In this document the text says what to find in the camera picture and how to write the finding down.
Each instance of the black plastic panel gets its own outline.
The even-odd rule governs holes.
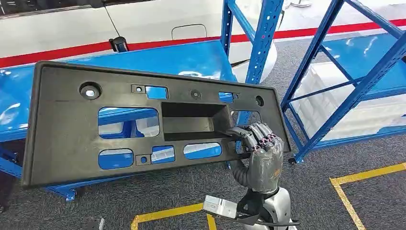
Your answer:
[[[148,99],[146,86],[166,87],[165,100]],[[238,97],[232,103],[219,92]],[[263,106],[257,96],[264,99]],[[102,139],[98,111],[103,107],[154,108],[160,133],[155,137]],[[263,122],[285,141],[290,151],[276,92],[273,88],[177,75],[39,62],[35,66],[29,130],[25,148],[23,186],[62,184],[248,157],[237,155],[231,138],[222,133],[234,124],[231,111],[257,111]],[[219,143],[216,157],[190,160],[188,144]],[[154,146],[173,146],[175,161],[151,164]],[[103,150],[129,149],[134,163],[103,170]]]

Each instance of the screw hole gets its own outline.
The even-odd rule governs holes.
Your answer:
[[[259,106],[264,106],[264,99],[261,97],[261,96],[257,96],[256,98],[255,98],[255,100],[257,101],[257,104],[259,105]]]
[[[95,82],[85,82],[79,87],[79,93],[88,100],[96,99],[100,96],[102,89],[99,84]]]

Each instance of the gray carpet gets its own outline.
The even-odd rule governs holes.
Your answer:
[[[278,90],[282,98],[309,40],[276,43],[278,61],[264,85]],[[318,57],[316,61],[325,61]],[[289,190],[292,214],[300,230],[354,230],[329,178],[394,165],[405,161],[406,136],[373,139],[312,151],[304,163],[283,166],[280,185]],[[343,185],[364,225],[373,229],[402,229],[406,222],[403,172]],[[135,215],[181,207],[203,201],[206,194],[237,202],[245,193],[223,163],[150,172],[131,178],[85,187],[72,202],[41,189],[23,191],[18,181],[0,174],[0,202],[9,206],[0,214],[1,230],[85,229],[99,216],[106,230],[128,230]],[[217,219],[218,230],[242,229]],[[208,229],[202,212],[144,222],[140,230]]]

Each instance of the yellow floor line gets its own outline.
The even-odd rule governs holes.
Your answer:
[[[133,222],[131,223],[131,230],[138,230],[138,224],[141,222],[162,219],[167,217],[178,216],[186,213],[197,212],[203,208],[203,203],[189,205],[184,207],[177,207],[168,210],[163,210],[159,212],[152,212],[143,215],[135,216]]]
[[[349,182],[368,179],[371,177],[385,175],[388,173],[395,173],[395,172],[402,171],[402,170],[406,170],[406,162],[388,166],[388,167],[383,167],[380,169],[374,169],[374,170],[370,170],[370,171],[366,171],[366,172],[360,172],[360,173],[356,173],[356,174],[352,174],[352,175],[348,175],[348,176],[331,179],[331,183],[333,185],[345,184],[345,183],[349,183]]]
[[[334,189],[337,191],[341,201],[343,202],[345,208],[347,209],[348,213],[350,214],[352,220],[354,221],[355,225],[357,226],[358,230],[365,230],[365,226],[361,222],[361,219],[358,217],[357,212],[355,212],[354,207],[348,200],[347,196],[345,195],[344,191],[341,188],[341,184],[360,181],[380,175],[385,175],[389,173],[395,173],[402,170],[406,170],[406,162],[401,164],[396,164],[388,167],[383,167],[380,169],[369,170],[366,172],[360,172],[348,176],[343,176],[339,178],[330,178],[331,183],[334,186]]]
[[[358,217],[357,212],[355,212],[354,208],[352,207],[350,201],[348,200],[347,196],[345,195],[344,191],[342,190],[341,186],[339,184],[333,184],[334,188],[337,191],[337,194],[339,195],[341,201],[343,202],[345,208],[347,209],[348,213],[350,214],[352,220],[355,223],[355,226],[357,226],[358,230],[365,230],[365,227],[363,223],[361,222],[361,219]]]
[[[210,214],[207,214],[207,223],[209,223],[209,230],[217,230],[215,219]]]

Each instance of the blue metal shelf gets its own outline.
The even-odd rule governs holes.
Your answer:
[[[186,75],[191,77],[203,77],[224,81],[237,81],[232,73],[228,61],[228,53],[231,39],[233,14],[241,23],[247,33],[253,49],[251,61],[248,67],[247,83],[259,83],[264,64],[271,46],[273,33],[276,28],[278,17],[282,9],[282,0],[263,1],[258,22],[258,30],[254,32],[247,23],[245,16],[239,10],[234,0],[224,0],[222,34],[220,41],[190,43],[178,46],[166,46],[139,51],[109,54],[97,57],[86,57],[68,60],[67,63],[93,65],[117,69],[132,69],[151,71],[157,73],[169,73]],[[34,66],[0,69],[0,142],[25,138],[31,97]],[[152,90],[148,97],[160,98],[162,91]],[[223,102],[232,101],[232,95],[225,93],[220,95]],[[111,124],[144,118],[155,115],[147,109],[120,108],[114,110],[102,110],[99,116],[99,124]],[[239,113],[240,123],[244,123],[249,117],[248,113]],[[188,158],[201,158],[218,154],[217,147],[188,153]],[[124,163],[124,159],[114,159],[118,163]],[[156,163],[171,161],[168,158]],[[10,175],[21,177],[21,167],[0,157],[0,171]],[[123,177],[94,180],[74,184],[47,187],[66,200],[72,200],[75,196],[74,188],[85,185],[111,181]]]
[[[327,56],[344,69],[351,80],[366,76],[396,41],[390,34],[375,34],[324,41],[322,46],[328,52]],[[400,60],[364,95],[363,100],[403,93],[406,93],[406,63]]]
[[[344,2],[347,2],[366,17],[379,24],[389,34],[323,41]],[[318,52],[324,52],[343,72],[348,82],[293,98],[303,76]],[[320,141],[360,101],[406,93],[406,64],[400,60],[405,54],[406,33],[357,0],[332,0],[281,103],[285,122],[299,149],[298,153],[294,155],[295,161],[302,162],[303,157],[313,149],[405,133],[406,126],[385,127],[373,135]],[[308,138],[300,117],[295,114],[291,102],[349,84],[354,85],[355,89],[319,130],[311,138]],[[306,142],[304,144],[301,143],[292,124],[285,115],[288,109],[292,111],[294,119],[305,134]]]

